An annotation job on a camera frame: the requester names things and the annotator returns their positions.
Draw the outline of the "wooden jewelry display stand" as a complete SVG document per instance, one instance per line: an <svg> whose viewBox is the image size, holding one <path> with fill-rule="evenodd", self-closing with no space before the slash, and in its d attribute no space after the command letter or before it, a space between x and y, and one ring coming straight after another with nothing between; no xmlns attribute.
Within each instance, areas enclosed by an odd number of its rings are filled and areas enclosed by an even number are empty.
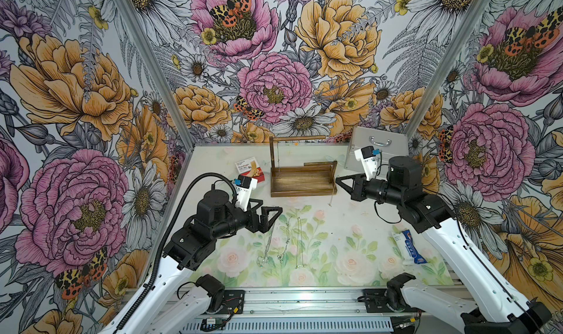
<svg viewBox="0 0 563 334"><path fill-rule="evenodd" d="M275 143L321 140L324 138L324 135L269 138L272 198L333 196L337 193L336 160L332 162L307 162L302 166L288 167L279 166L275 163Z"/></svg>

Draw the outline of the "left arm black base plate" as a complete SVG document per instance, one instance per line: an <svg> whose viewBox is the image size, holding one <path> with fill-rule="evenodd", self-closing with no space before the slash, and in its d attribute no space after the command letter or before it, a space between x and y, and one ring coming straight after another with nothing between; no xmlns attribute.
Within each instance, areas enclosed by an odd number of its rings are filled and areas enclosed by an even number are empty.
<svg viewBox="0 0 563 334"><path fill-rule="evenodd" d="M234 315L242 314L245 295L246 292L244 290L226 289L224 291L224 297L220 302L221 307L218 309L216 314L221 314L221 315L229 315L231 313L234 313Z"/></svg>

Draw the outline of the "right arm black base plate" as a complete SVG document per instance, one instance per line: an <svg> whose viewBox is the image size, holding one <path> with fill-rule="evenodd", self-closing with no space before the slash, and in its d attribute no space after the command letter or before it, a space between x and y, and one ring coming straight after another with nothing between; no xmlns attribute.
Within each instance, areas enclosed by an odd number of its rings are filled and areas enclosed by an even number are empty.
<svg viewBox="0 0 563 334"><path fill-rule="evenodd" d="M367 313L391 313L386 289L364 289L359 302L364 304Z"/></svg>

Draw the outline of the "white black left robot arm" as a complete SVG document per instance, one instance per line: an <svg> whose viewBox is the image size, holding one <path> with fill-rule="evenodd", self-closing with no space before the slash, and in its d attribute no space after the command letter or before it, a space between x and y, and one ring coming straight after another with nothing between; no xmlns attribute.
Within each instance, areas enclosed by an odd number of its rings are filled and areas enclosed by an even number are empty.
<svg viewBox="0 0 563 334"><path fill-rule="evenodd" d="M175 230L183 205L195 186L206 178L226 183L226 190L212 187L196 205L195 213ZM183 322L208 310L216 310L224 285L210 275L195 282L177 305L163 308L173 294L186 284L199 266L216 249L221 239L246 229L267 233L283 209L265 206L251 197L258 181L245 175L235 180L210 172L195 178L181 196L177 208L158 244L152 271L103 333L173 333Z"/></svg>

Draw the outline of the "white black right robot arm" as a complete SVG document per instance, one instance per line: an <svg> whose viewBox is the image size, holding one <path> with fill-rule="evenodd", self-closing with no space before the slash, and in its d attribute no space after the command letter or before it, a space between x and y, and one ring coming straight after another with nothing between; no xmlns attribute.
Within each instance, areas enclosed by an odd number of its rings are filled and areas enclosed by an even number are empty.
<svg viewBox="0 0 563 334"><path fill-rule="evenodd" d="M470 240L447 202L423 190L417 161L392 157L386 179L376 178L374 159L360 161L362 174L339 177L336 183L354 201L372 199L397 207L400 217L444 257L472 295L467 301L453 297L402 273L387 283L392 309L419 309L461 333L540 333L551 312L512 286Z"/></svg>

